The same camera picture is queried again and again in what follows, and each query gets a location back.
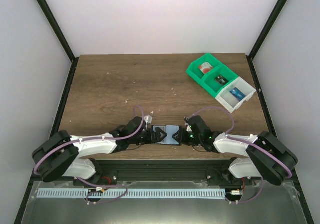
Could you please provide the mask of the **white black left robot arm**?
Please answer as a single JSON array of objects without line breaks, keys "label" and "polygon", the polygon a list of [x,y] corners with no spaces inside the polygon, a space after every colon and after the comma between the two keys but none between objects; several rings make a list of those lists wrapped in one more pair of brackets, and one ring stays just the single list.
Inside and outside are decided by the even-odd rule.
[{"label": "white black left robot arm", "polygon": [[132,144],[144,145],[162,142],[167,133],[163,127],[148,128],[149,117],[134,117],[127,125],[95,136],[70,135],[62,130],[55,133],[33,153],[34,174],[44,182],[60,177],[99,179],[98,165],[89,157],[95,154],[113,154],[126,151]]}]

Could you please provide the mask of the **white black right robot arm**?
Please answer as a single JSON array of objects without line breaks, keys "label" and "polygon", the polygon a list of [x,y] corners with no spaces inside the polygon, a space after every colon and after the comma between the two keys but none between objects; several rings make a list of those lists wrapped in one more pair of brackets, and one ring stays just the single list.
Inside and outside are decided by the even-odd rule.
[{"label": "white black right robot arm", "polygon": [[212,131],[199,115],[186,118],[185,122],[186,127],[174,131],[172,138],[182,144],[200,145],[207,152],[236,154],[237,158],[227,168],[234,178],[261,177],[280,186],[292,177],[298,158],[272,133],[241,136]]}]

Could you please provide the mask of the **black leather card holder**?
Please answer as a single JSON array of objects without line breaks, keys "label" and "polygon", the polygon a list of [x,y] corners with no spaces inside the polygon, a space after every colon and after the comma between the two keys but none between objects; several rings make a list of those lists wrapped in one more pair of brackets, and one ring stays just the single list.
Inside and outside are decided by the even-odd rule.
[{"label": "black leather card holder", "polygon": [[161,145],[180,146],[176,138],[180,131],[177,125],[152,125],[151,126],[151,143]]}]

